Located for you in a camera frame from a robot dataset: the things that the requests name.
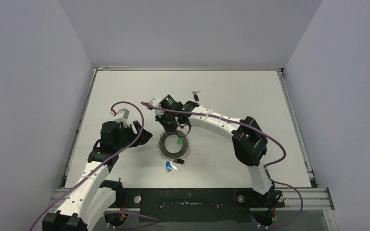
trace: screw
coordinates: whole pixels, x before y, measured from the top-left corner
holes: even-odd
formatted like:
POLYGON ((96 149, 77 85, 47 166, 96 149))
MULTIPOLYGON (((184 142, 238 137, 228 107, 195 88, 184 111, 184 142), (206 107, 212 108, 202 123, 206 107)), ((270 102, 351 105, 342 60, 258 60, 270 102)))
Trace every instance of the screw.
POLYGON ((135 196, 134 197, 134 203, 138 204, 141 202, 141 197, 140 196, 135 196))
POLYGON ((238 201, 243 203, 245 201, 245 197, 243 195, 238 196, 238 201))

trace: white cable tie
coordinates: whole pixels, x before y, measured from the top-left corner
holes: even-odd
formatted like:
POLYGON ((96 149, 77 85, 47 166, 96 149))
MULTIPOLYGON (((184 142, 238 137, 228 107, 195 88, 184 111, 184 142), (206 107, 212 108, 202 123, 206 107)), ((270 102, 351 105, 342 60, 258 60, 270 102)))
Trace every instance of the white cable tie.
POLYGON ((219 125, 219 124, 221 123, 221 119, 222 119, 223 117, 224 117, 223 115, 221 115, 221 116, 219 117, 219 120, 218 120, 218 124, 217 124, 217 125, 219 125))
POLYGON ((205 117, 203 118, 203 121, 206 121, 209 117, 209 114, 213 113, 213 109, 209 109, 208 112, 206 113, 205 117))

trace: key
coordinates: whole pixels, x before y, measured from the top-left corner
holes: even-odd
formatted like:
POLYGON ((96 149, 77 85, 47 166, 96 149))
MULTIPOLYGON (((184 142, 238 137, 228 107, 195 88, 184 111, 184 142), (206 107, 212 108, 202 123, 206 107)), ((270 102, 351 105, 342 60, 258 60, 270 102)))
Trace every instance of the key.
POLYGON ((193 92, 192 92, 192 94, 194 95, 194 99, 195 99, 195 101, 196 101, 196 102, 198 102, 198 101, 199 101, 199 97, 198 97, 198 95, 197 95, 197 93, 198 93, 198 92, 200 92, 200 91, 198 90, 198 91, 193 91, 193 92))

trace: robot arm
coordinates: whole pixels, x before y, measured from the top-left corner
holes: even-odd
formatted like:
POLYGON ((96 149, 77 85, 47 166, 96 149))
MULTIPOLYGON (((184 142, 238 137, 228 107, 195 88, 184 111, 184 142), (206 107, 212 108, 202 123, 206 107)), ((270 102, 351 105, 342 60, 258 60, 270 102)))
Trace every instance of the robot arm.
POLYGON ((187 101, 185 104, 176 102, 170 95, 167 95, 164 99, 154 98, 149 103, 154 109, 162 108, 184 112, 184 114, 180 114, 156 109, 155 119, 164 127, 165 131, 176 131, 178 127, 183 128, 184 126, 189 126, 189 129, 198 127, 231 140, 236 158, 245 164, 249 170, 253 190, 262 195, 270 190, 272 181, 265 172, 263 164, 260 163, 260 159, 267 152, 266 137, 244 126, 229 122, 237 121, 261 130, 253 118, 249 116, 245 119, 227 117, 214 113, 192 101, 187 101))
MULTIPOLYGON (((121 204, 124 198, 122 183, 105 180, 119 156, 107 161, 92 173, 103 161, 131 143, 137 136, 129 125, 129 111, 122 109, 115 113, 114 120, 102 124, 101 138, 94 144, 87 164, 79 179, 85 180, 77 187, 54 213, 47 213, 42 221, 43 231, 91 231, 104 211, 110 205, 121 204)), ((133 121, 137 133, 141 129, 138 121, 133 121)), ((131 146, 145 144, 152 134, 143 129, 140 138, 131 146)))

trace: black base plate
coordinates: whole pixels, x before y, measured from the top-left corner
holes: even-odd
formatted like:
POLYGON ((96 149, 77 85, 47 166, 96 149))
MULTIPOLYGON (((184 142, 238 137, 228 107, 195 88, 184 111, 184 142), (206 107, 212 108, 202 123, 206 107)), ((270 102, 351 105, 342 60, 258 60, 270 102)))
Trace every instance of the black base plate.
MULTIPOLYGON (((239 203, 238 196, 244 195, 249 207, 266 207, 272 202, 269 196, 254 192, 251 188, 232 189, 124 189, 128 198, 126 208, 141 208, 140 213, 160 219, 163 222, 216 222, 235 220, 251 222, 246 203, 239 203), (141 202, 134 202, 135 196, 141 202)), ((270 198, 276 197, 275 191, 270 198)))

